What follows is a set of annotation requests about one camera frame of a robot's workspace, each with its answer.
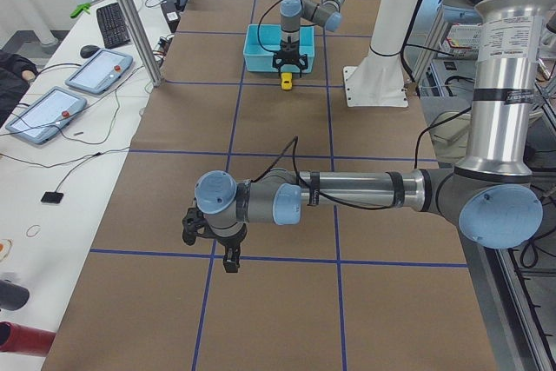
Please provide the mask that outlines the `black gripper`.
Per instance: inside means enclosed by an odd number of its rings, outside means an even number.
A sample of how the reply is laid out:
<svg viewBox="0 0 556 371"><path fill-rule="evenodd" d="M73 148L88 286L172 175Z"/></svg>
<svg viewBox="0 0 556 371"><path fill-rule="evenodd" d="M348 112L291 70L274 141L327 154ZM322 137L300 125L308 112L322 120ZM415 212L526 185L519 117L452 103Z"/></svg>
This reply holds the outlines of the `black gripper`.
<svg viewBox="0 0 556 371"><path fill-rule="evenodd" d="M226 273L236 274L240 268L241 244L246 238L246 223L236 223L230 229L217 229L211 225L205 227L204 237L215 239L225 248L222 264Z"/></svg>
<svg viewBox="0 0 556 371"><path fill-rule="evenodd" d="M282 61L296 61L295 66L299 70L299 77L302 77L303 72L308 69L308 55L300 55L298 41L281 40L280 53L273 54L272 66L277 70L278 77L281 77Z"/></svg>

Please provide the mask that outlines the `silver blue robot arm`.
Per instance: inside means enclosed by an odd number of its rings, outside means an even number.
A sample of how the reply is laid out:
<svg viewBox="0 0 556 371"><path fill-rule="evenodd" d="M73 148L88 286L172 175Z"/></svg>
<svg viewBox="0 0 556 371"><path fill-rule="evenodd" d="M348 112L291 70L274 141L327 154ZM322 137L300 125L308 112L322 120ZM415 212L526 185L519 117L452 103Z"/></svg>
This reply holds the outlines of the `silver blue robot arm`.
<svg viewBox="0 0 556 371"><path fill-rule="evenodd" d="M279 49L273 52L272 67L279 73L292 66L302 73L308 69L308 56L300 52L301 20L326 31L341 25L341 7L345 0L281 0L281 35Z"/></svg>
<svg viewBox="0 0 556 371"><path fill-rule="evenodd" d="M400 58L409 34L411 8L420 0L382 0L369 52L358 66L345 67L348 107L406 107ZM282 62L305 70L298 51L301 19L336 31L345 0L285 1L281 6L281 46L273 67ZM513 248L539 229L543 209L529 189L532 171L524 164L526 132L534 102L539 42L546 13L555 0L444 0L449 22L461 12L480 18L470 129L464 157L453 169L417 169L407 174L302 171L296 167L298 137L254 180L236 182L211 171L196 182L193 208L182 220L182 239L214 239L224 247L228 273L240 267L241 242L249 222L297 224L301 205L319 203L354 209L402 207L442 216L470 241L485 248ZM275 168L293 145L294 171Z"/></svg>

